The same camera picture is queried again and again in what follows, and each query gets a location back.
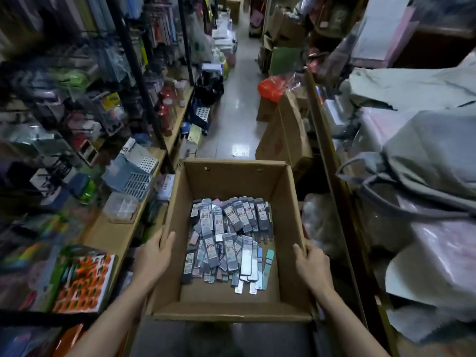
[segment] bag handle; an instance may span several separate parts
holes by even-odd
[[[351,177],[343,173],[343,169],[355,162],[364,161],[366,171],[372,175],[364,179],[361,177]],[[441,220],[441,219],[468,219],[471,215],[467,212],[451,212],[445,210],[427,210],[422,212],[402,209],[388,200],[382,198],[378,193],[372,190],[375,184],[392,184],[396,183],[390,175],[384,172],[382,157],[375,152],[362,152],[353,158],[343,163],[336,172],[337,177],[351,183],[359,185],[358,190],[360,196],[372,202],[379,210],[379,212],[388,217],[398,217],[410,221],[424,221],[424,220]]]

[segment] gray fabric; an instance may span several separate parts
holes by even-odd
[[[367,179],[343,174],[345,166],[363,161]],[[387,215],[407,219],[476,216],[476,105],[420,111],[385,143],[381,153],[360,153],[337,171],[360,185],[359,192]],[[377,183],[395,187],[458,211],[411,212],[389,203],[372,190]]]

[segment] hand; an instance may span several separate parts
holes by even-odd
[[[133,281],[136,286],[147,288],[147,291],[154,287],[169,266],[175,232],[170,232],[162,250],[159,249],[161,238],[162,228],[140,247],[134,263]]]
[[[329,294],[335,293],[334,283],[330,273],[329,257],[324,252],[306,240],[307,257],[300,246],[293,246],[296,255],[297,273],[307,284],[318,302],[322,302]]]

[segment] person's right arm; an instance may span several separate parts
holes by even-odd
[[[295,244],[297,271],[307,284],[318,304],[332,318],[339,339],[348,357],[389,357],[389,354],[364,327],[362,322],[334,290],[329,257],[307,242],[307,256]]]

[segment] tiled floor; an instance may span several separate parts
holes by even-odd
[[[241,11],[236,28],[237,63],[225,81],[225,94],[197,156],[254,159],[266,123],[256,122],[258,83],[255,59],[259,39],[248,37],[249,15]],[[156,356],[312,356],[307,326],[302,323],[234,323],[219,331],[196,323],[142,320],[131,357]]]
[[[249,14],[241,11],[235,26],[238,40],[236,66],[225,81],[225,93],[217,106],[208,135],[200,142],[197,157],[254,159],[266,123],[257,122],[258,83],[263,79],[256,58],[259,39],[248,37]]]

